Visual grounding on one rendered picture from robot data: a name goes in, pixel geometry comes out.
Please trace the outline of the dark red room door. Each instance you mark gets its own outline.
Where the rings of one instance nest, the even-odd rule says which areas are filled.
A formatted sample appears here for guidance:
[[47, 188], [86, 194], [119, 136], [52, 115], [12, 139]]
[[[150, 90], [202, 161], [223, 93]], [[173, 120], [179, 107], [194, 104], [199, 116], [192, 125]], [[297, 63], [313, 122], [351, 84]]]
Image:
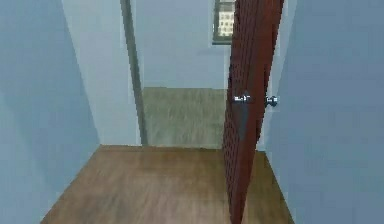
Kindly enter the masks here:
[[[241, 224], [284, 0], [236, 0], [222, 149], [231, 224]], [[248, 103], [234, 96], [250, 95]]]

